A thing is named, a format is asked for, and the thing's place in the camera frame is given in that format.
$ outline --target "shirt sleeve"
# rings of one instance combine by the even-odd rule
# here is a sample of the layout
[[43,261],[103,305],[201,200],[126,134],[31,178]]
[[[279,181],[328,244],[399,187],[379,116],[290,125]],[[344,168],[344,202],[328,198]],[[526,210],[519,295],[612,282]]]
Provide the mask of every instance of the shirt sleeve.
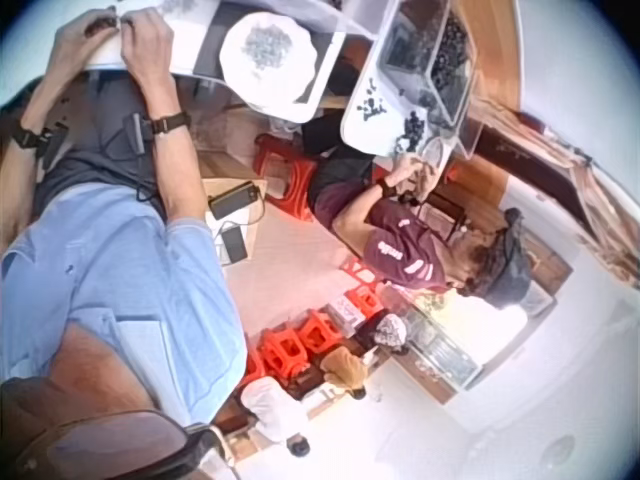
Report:
[[400,232],[380,228],[369,237],[363,261],[383,277],[415,288],[427,284],[434,268],[430,259],[410,238]]
[[180,390],[194,421],[210,422],[244,375],[242,324],[224,279],[211,230],[196,219],[168,225],[170,320],[182,368]]

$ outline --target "light blue shirt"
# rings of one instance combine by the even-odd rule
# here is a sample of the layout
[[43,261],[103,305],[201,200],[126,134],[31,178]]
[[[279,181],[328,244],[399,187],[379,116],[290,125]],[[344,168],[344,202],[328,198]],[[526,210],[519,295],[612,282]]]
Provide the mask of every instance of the light blue shirt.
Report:
[[47,375],[68,322],[110,345],[183,425],[209,423],[244,374],[211,231],[165,225],[128,187],[56,197],[5,254],[0,303],[0,381]]

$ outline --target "curtain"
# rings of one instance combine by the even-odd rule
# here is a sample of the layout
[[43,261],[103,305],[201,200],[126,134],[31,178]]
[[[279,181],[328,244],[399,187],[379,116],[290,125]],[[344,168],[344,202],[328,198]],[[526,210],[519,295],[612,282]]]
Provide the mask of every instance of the curtain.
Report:
[[595,234],[583,231],[579,241],[619,280],[640,290],[640,206],[621,188],[607,187],[615,180],[579,150],[534,130],[491,100],[473,98],[470,114],[568,174]]

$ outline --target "glasses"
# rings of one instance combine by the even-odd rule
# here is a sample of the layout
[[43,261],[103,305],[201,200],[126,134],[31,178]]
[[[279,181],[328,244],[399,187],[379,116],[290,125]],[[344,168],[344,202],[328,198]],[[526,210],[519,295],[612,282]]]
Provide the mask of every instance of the glasses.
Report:
[[20,454],[10,478],[181,478],[213,447],[220,440],[207,426],[188,433],[160,412],[119,413],[46,431]]

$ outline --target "wristwatch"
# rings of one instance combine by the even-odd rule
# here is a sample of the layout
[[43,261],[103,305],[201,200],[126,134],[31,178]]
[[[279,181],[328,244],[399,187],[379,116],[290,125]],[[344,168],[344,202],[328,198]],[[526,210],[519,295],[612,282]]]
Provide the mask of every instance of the wristwatch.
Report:
[[171,130],[191,124],[191,117],[187,112],[180,112],[170,117],[162,117],[158,120],[151,120],[151,131],[154,135],[163,135]]
[[398,195],[398,189],[396,187],[390,187],[386,178],[381,178],[376,184],[382,188],[382,198],[391,198]]
[[13,124],[11,137],[22,149],[36,148],[40,144],[40,135],[37,135],[26,128],[22,128],[19,120]]

